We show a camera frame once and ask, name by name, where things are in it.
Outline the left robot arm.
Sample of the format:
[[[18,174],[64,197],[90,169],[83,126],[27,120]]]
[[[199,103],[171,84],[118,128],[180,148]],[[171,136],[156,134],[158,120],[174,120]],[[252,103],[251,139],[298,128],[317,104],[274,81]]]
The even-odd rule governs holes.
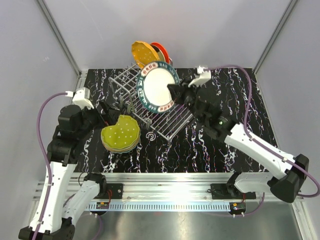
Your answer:
[[[101,173],[88,173],[77,193],[65,200],[72,174],[92,130],[114,125],[120,111],[100,101],[95,107],[72,104],[61,109],[52,141],[44,152],[46,175],[38,208],[29,226],[20,229],[20,240],[71,240],[76,224],[89,203],[111,192]]]

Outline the green dotted scalloped plate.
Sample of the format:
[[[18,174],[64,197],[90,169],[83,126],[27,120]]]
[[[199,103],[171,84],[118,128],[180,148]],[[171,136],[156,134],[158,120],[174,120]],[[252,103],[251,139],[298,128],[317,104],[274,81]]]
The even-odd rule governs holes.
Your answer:
[[[121,114],[115,125],[101,130],[101,141],[111,148],[122,149],[140,139],[141,129],[138,122],[129,115]]]

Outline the white plate green rim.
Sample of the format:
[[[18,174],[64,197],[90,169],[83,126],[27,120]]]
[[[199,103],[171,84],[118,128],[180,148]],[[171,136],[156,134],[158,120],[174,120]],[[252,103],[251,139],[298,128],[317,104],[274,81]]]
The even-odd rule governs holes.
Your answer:
[[[175,105],[167,85],[180,83],[176,70],[163,61],[153,61],[136,78],[137,96],[148,111],[163,114]]]

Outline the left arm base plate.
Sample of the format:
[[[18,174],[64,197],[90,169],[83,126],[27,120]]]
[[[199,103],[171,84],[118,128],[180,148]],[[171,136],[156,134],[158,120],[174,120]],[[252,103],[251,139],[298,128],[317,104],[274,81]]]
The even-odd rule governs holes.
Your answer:
[[[123,183],[106,183],[94,199],[108,201],[111,198],[111,200],[120,200],[123,197],[123,188]]]

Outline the yellow dotted scalloped plate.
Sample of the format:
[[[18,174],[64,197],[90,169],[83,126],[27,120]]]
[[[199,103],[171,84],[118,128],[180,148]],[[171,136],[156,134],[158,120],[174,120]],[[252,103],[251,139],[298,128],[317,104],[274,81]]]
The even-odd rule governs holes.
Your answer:
[[[140,69],[143,69],[151,62],[160,60],[154,48],[149,43],[144,41],[135,41],[131,45],[131,53],[135,63]]]

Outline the orange red plate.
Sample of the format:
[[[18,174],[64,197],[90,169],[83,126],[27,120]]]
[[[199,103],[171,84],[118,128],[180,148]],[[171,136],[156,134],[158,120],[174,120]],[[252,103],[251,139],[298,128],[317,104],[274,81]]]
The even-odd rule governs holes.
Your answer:
[[[169,57],[169,54],[167,52],[167,50],[164,48],[163,45],[161,45],[160,43],[158,42],[152,42],[150,44],[153,48],[157,48],[158,49],[158,52],[161,52],[162,55],[163,55],[163,59],[166,63],[170,63],[170,57]]]

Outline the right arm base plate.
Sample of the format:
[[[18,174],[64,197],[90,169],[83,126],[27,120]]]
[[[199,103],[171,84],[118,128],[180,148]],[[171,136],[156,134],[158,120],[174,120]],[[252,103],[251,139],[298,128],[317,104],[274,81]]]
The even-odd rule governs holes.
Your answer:
[[[226,183],[212,183],[206,190],[211,194],[213,200],[255,200],[255,192],[242,193],[234,186],[227,186]]]

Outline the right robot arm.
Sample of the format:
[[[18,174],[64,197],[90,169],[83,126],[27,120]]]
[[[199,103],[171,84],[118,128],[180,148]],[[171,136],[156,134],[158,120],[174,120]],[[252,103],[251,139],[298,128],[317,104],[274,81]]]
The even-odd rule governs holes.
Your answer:
[[[205,94],[200,87],[168,84],[167,88],[172,100],[185,105],[208,136],[238,149],[267,169],[267,173],[260,175],[233,174],[226,184],[229,197],[237,199],[243,193],[267,192],[286,203],[294,202],[307,178],[309,159],[305,155],[293,156],[249,132],[244,124],[221,109],[216,96]]]

